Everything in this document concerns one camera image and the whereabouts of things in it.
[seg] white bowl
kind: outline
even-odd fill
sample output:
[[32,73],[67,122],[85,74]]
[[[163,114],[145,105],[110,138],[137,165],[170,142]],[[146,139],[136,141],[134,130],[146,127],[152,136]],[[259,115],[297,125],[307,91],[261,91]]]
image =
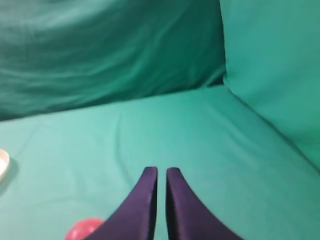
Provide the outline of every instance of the white bowl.
[[5,150],[2,150],[2,149],[0,149],[0,161],[3,161],[5,165],[4,170],[0,169],[0,183],[1,183],[2,180],[5,178],[5,176],[7,175],[9,165],[10,165],[10,156]]

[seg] green sheet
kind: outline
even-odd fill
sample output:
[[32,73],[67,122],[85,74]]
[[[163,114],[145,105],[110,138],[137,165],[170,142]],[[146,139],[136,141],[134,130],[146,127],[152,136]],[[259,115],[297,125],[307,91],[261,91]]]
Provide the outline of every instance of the green sheet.
[[155,240],[166,240],[165,171],[246,240],[320,239],[319,174],[225,87],[0,123],[12,157],[0,238],[59,240],[107,218],[145,166],[159,167]]
[[320,1],[222,0],[228,88],[320,171]]
[[218,0],[0,0],[0,33],[0,121],[189,90],[225,72]]

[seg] pink ball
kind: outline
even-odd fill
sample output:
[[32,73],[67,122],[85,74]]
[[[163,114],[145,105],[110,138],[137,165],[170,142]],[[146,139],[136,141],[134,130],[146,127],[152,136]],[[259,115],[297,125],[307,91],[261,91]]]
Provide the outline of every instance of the pink ball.
[[104,223],[98,218],[88,218],[79,221],[65,236],[64,240],[83,240],[92,234],[98,227]]

